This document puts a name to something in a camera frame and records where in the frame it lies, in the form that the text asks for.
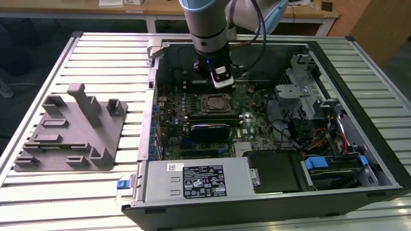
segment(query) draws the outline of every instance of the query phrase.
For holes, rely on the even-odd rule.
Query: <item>black chassis frame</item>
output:
[[[163,42],[191,42],[190,40],[163,40]],[[147,231],[164,231],[180,228],[232,225],[251,222],[268,222],[296,218],[330,217],[347,214],[355,209],[390,201],[411,193],[411,176],[376,129],[358,99],[316,41],[267,41],[267,43],[307,44],[319,65],[339,91],[346,105],[358,120],[374,148],[402,186],[396,189],[302,195],[287,198],[238,200],[218,203],[196,203],[172,206],[131,207],[123,205],[124,215]]]

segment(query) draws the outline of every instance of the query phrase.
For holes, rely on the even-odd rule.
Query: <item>floor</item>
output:
[[[33,26],[41,40],[41,45],[27,48],[36,68],[27,74],[11,76],[0,68],[0,79],[9,85],[15,96],[11,99],[0,97],[0,154],[7,146],[8,137],[15,133],[31,103],[36,97],[48,73],[57,60],[73,31],[84,32],[147,32],[144,21],[135,20],[63,20],[33,19]],[[180,21],[158,22],[160,33],[187,33],[187,25]],[[0,28],[0,51],[12,39]],[[411,99],[411,42],[406,42],[383,71],[392,82]]]

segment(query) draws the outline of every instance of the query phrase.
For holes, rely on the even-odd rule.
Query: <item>power supply label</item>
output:
[[[186,199],[227,196],[223,165],[183,167]]]

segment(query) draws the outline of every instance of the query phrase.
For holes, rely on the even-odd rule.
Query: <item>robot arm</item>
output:
[[[256,0],[267,33],[271,33],[286,11],[288,0]],[[252,31],[260,27],[256,10],[248,0],[180,0],[199,69],[211,77],[216,89],[234,84],[227,29],[228,23]]]

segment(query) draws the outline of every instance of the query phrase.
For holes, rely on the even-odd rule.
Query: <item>desk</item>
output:
[[[336,11],[318,10],[315,6],[287,9],[283,23],[320,24],[318,36],[327,36],[334,21],[340,17]],[[178,0],[146,0],[124,8],[99,9],[99,0],[1,0],[0,17],[53,18],[53,19],[143,19],[150,33],[156,33],[156,20],[184,20],[183,8]]]

